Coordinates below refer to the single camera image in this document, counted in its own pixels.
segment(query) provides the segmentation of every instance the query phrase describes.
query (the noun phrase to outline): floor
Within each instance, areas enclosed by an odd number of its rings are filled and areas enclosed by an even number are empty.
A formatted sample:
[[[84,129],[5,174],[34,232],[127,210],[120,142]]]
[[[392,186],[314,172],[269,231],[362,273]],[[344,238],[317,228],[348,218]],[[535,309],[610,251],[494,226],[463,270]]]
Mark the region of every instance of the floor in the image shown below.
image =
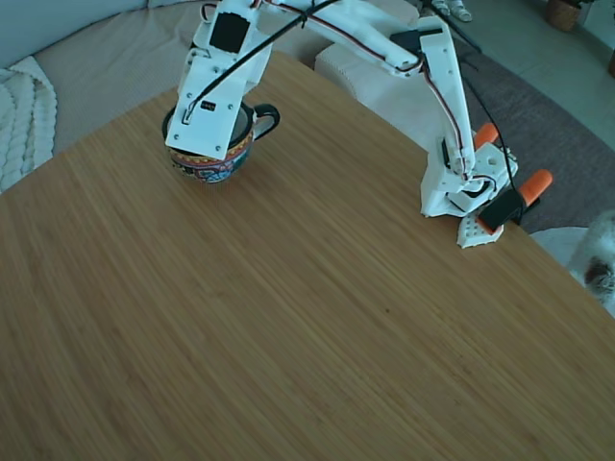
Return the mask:
[[[483,52],[572,113],[615,150],[613,50],[581,28],[562,33],[543,19],[542,0],[465,0],[462,25]]]

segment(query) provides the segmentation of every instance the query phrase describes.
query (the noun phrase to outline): mug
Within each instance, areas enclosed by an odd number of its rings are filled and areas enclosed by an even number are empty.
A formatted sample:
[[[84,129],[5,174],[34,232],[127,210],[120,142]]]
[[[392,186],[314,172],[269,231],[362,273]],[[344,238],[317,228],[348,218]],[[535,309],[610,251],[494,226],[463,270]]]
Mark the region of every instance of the mug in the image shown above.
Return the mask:
[[[168,124],[175,108],[169,111],[162,122],[162,137],[166,139]],[[271,104],[254,108],[241,103],[233,126],[233,134],[222,160],[195,156],[190,152],[167,148],[173,166],[182,173],[201,182],[222,182],[231,177],[246,161],[255,141],[271,133],[280,124],[280,113]]]

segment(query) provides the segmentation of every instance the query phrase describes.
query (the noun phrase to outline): mug handle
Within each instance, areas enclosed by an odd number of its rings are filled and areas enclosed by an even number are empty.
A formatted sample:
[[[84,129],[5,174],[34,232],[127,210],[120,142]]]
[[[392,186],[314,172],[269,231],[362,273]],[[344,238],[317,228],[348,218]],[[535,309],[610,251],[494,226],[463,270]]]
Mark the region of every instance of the mug handle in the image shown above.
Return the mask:
[[[280,112],[271,104],[259,104],[254,107],[257,119],[254,124],[254,140],[261,139],[280,124]]]

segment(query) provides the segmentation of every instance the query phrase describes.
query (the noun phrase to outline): robotic arm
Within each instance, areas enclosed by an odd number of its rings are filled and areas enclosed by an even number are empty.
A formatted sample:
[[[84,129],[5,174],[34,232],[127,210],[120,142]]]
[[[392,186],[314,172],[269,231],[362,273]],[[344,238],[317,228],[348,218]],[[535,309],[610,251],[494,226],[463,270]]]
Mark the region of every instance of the robotic arm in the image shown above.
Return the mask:
[[[318,34],[403,79],[425,79],[442,108],[421,183],[421,212],[463,217],[509,184],[502,152],[476,152],[463,84],[448,26],[437,16],[409,27],[361,0],[222,0],[202,8],[202,22],[185,61],[178,105],[166,145],[222,159],[244,94],[258,84],[271,52],[258,30],[262,13],[299,18]],[[512,173],[517,165],[511,160]]]

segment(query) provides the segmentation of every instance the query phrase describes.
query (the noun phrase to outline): gray carpet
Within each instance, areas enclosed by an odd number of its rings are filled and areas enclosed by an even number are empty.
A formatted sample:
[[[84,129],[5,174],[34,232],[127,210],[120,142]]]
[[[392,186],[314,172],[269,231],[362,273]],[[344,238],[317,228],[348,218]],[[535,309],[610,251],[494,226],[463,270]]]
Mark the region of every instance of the gray carpet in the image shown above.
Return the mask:
[[[554,182],[542,203],[524,218],[528,232],[550,228],[586,227],[601,211],[615,208],[615,152],[573,115],[530,84],[466,44],[455,44],[463,75],[500,126],[504,139],[519,160],[516,182],[523,183],[537,169],[553,173]],[[487,121],[468,88],[472,125]]]

